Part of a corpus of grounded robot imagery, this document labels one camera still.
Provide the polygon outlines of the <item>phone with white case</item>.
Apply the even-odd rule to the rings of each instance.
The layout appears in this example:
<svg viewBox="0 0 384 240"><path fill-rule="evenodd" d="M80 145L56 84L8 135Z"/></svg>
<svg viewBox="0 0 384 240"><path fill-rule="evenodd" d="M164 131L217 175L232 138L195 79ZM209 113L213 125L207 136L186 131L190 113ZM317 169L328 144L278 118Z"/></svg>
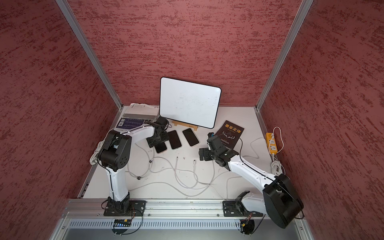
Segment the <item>phone with white case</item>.
<svg viewBox="0 0 384 240"><path fill-rule="evenodd" d="M168 132L168 136L172 150L176 150L182 147L182 143L176 130Z"/></svg>

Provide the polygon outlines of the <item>phone with pink case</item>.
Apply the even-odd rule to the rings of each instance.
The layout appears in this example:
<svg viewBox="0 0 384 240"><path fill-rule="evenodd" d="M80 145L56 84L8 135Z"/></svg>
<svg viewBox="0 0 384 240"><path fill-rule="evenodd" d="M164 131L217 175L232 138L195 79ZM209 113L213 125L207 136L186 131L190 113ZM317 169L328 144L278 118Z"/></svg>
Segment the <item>phone with pink case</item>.
<svg viewBox="0 0 384 240"><path fill-rule="evenodd" d="M155 150L156 150L157 154L161 154L161 153L165 152L167 149L168 148L167 148L165 142L162 142L162 143L155 145Z"/></svg>

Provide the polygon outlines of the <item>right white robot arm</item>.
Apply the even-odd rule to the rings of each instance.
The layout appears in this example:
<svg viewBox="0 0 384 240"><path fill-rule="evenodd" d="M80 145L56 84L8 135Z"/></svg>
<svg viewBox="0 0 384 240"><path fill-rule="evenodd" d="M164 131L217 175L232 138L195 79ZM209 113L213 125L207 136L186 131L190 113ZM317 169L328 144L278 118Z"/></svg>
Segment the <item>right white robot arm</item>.
<svg viewBox="0 0 384 240"><path fill-rule="evenodd" d="M258 212L270 217L285 229L302 212L304 204L291 180L284 174L267 173L242 158L240 153L227 148L214 133L208 134L207 148L199 149L201 161L214 161L247 180L261 193L244 191L235 200L238 212Z"/></svg>

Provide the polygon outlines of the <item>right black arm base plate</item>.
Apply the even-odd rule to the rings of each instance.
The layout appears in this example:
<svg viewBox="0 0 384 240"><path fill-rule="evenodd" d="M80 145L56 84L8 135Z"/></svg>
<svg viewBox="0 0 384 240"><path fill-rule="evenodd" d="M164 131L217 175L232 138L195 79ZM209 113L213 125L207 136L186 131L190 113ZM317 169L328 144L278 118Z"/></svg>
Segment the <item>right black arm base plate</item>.
<svg viewBox="0 0 384 240"><path fill-rule="evenodd" d="M245 209L241 202L223 201L223 212L225 217L262 217L259 212L249 212Z"/></svg>

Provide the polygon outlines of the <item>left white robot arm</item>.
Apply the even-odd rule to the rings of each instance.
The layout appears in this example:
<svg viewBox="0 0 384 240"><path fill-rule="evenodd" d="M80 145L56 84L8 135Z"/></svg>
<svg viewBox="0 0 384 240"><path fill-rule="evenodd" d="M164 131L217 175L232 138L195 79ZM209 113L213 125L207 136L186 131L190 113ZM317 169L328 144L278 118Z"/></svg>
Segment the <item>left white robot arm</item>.
<svg viewBox="0 0 384 240"><path fill-rule="evenodd" d="M96 155L97 164L104 168L110 181L109 203L119 212L129 207L129 191L124 168L129 162L131 147L141 140L149 140L149 146L168 140L167 123L151 123L132 130L110 130Z"/></svg>

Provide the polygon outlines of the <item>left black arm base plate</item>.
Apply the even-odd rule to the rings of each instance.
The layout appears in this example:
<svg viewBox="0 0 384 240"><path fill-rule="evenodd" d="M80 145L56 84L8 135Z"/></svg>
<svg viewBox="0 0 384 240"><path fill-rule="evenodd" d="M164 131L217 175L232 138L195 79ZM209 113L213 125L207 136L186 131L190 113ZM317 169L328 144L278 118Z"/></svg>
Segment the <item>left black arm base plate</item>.
<svg viewBox="0 0 384 240"><path fill-rule="evenodd" d="M108 198L104 207L105 217L142 217L146 209L147 201L124 200L117 202Z"/></svg>

